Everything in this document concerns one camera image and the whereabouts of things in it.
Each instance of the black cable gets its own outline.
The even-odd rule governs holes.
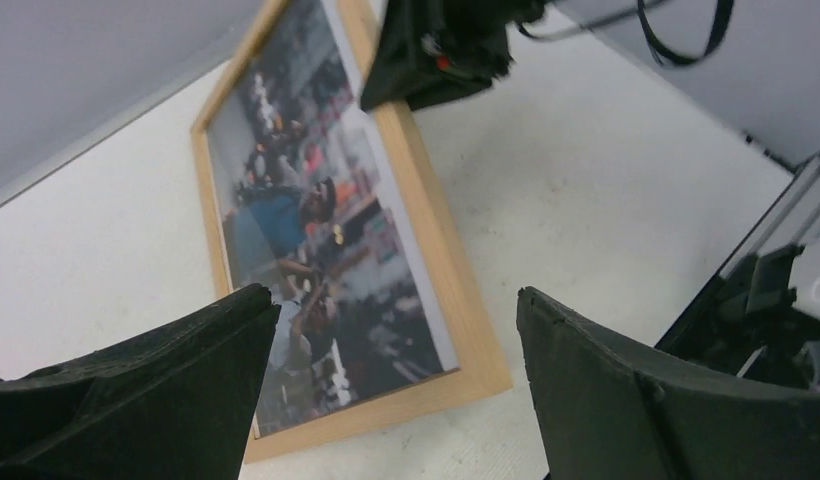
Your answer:
[[[669,2],[670,0],[651,0],[650,2],[646,2],[644,5],[645,10],[651,10],[652,8],[659,7],[664,3]],[[560,40],[565,40],[567,38],[575,37],[581,35],[583,33],[591,33],[596,30],[601,30],[602,28],[607,28],[616,23],[619,23],[624,20],[628,20],[630,18],[637,17],[639,15],[640,7],[633,6],[624,10],[619,10],[614,13],[611,13],[607,16],[601,17],[598,20],[593,20],[587,23],[581,23],[575,25],[574,27],[566,28],[557,32],[543,34],[543,35],[535,35],[529,32],[523,23],[517,23],[516,29],[524,35],[525,37],[530,38],[531,40],[537,42],[558,42]]]
[[[634,7],[620,10],[605,17],[599,18],[589,23],[579,24],[572,28],[567,28],[559,32],[550,33],[547,35],[534,35],[529,32],[524,24],[517,23],[516,27],[519,33],[525,37],[538,42],[557,42],[567,38],[574,37],[586,32],[594,32],[602,28],[615,25],[632,17],[637,17],[640,20],[640,26],[643,29],[646,43],[651,52],[654,61],[664,68],[669,67],[688,67],[695,65],[705,58],[709,57],[713,52],[722,45],[725,40],[725,34],[728,31],[728,25],[731,22],[731,14],[734,10],[734,0],[717,0],[716,11],[713,15],[713,24],[710,27],[710,35],[707,40],[707,46],[704,52],[698,56],[691,56],[683,53],[678,53],[663,43],[652,30],[651,25],[646,17],[646,12],[655,7],[658,7],[669,0],[637,0]]]

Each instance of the white surface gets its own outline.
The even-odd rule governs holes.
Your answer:
[[[563,12],[582,22],[636,2],[559,3]],[[670,48],[698,55],[707,43],[715,6],[716,0],[676,0],[654,9],[648,19]],[[736,0],[722,46],[689,69],[657,66],[636,18],[600,36],[788,162],[797,165],[820,150],[820,0]]]
[[[820,320],[820,238],[793,260],[790,287],[796,289],[793,308]]]
[[[496,91],[417,120],[515,388],[243,479],[539,480],[518,288],[652,343],[787,184],[595,39],[513,48],[520,65]],[[218,73],[0,209],[0,376],[213,300],[187,131]]]

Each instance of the person in photograph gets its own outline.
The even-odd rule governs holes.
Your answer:
[[[269,98],[270,84],[262,72],[256,71],[251,80],[250,99],[256,110],[257,118],[260,120],[262,132],[271,134],[280,122],[278,108],[271,98]]]
[[[245,160],[245,175],[242,180],[236,182],[234,191],[236,193],[236,203],[240,207],[246,207],[267,188],[273,186],[273,181],[278,174],[276,162],[268,162],[265,148],[258,143],[248,154]]]
[[[259,191],[276,185],[300,187],[302,182],[286,155],[273,155],[258,143],[245,161],[245,179],[239,187]]]
[[[316,313],[310,316],[302,329],[302,335],[307,339],[313,361],[322,359],[330,353],[333,342],[336,340],[337,321],[336,302],[325,296],[321,299]]]
[[[272,132],[269,142],[274,151],[280,155],[292,155],[304,140],[307,130],[298,120],[283,124],[280,129]]]
[[[272,186],[250,203],[228,214],[232,245],[244,284],[250,272],[274,259],[288,257],[307,240],[307,226],[333,218],[336,187],[328,178],[308,190]]]
[[[283,372],[296,376],[310,367],[311,349],[304,331],[310,328],[310,323],[323,323],[322,317],[328,313],[322,299],[325,283],[318,270],[288,259],[278,260],[274,268],[281,277],[280,289],[284,300],[279,302],[281,310],[268,368],[270,375]],[[297,288],[289,277],[308,281],[309,294]]]

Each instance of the wooden picture frame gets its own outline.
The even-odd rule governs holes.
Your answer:
[[[217,113],[225,101],[235,94],[238,82],[251,68],[253,59],[257,58],[264,46],[269,45],[267,42],[272,41],[272,34],[278,28],[283,12],[301,1],[312,0],[269,0],[264,4],[192,126],[201,205],[215,288],[220,297],[234,290],[234,282],[231,257],[226,250],[227,234],[222,227],[225,221],[219,200],[222,197],[217,190],[221,181],[214,173],[216,167],[209,140],[214,134],[208,132],[216,125],[213,122]],[[349,78],[354,75],[362,77],[362,72],[368,69],[374,56],[378,29],[369,4],[366,0],[316,1],[332,19],[331,31],[339,45],[337,48],[342,50],[343,45],[349,47],[346,54],[352,55],[350,60],[347,57],[342,59],[346,75]],[[337,25],[341,27],[340,31],[344,31],[344,37],[337,35]],[[349,90],[359,92],[360,81],[357,78],[356,90]],[[504,354],[484,308],[445,195],[407,105],[401,102],[387,104],[367,118],[374,119],[372,124],[376,125],[375,131],[388,157],[387,169],[391,174],[381,173],[385,173],[384,177],[394,178],[397,185],[398,198],[412,227],[430,280],[432,298],[447,327],[457,368],[261,438],[258,438],[260,435],[255,421],[245,453],[246,462],[401,423],[487,397],[512,386]],[[310,131],[309,126],[305,125],[305,128]]]

